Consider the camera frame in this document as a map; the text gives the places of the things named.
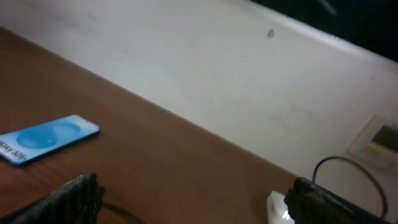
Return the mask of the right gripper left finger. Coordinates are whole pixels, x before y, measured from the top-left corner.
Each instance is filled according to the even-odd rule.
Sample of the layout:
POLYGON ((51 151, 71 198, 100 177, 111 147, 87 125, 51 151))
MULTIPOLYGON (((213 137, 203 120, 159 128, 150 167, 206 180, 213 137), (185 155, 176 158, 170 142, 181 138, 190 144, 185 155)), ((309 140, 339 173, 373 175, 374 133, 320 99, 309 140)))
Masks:
POLYGON ((94 224, 105 188, 96 174, 81 175, 59 189, 1 217, 1 224, 94 224))

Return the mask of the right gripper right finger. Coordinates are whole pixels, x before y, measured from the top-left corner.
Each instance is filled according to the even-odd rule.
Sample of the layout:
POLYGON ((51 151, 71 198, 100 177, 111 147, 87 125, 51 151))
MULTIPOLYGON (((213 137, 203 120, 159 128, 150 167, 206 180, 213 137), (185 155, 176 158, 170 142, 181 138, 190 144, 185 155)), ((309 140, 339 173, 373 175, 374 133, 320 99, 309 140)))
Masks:
POLYGON ((304 178, 296 178, 285 195, 295 224, 391 224, 304 178))

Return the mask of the blue Samsung Galaxy smartphone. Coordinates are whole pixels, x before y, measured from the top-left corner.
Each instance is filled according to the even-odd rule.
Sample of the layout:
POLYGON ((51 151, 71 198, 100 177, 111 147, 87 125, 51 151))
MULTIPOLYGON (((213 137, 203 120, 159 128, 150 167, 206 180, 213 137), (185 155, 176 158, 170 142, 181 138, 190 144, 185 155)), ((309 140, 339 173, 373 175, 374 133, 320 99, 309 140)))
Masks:
POLYGON ((100 127, 77 114, 1 135, 1 157, 23 166, 100 132, 100 127))

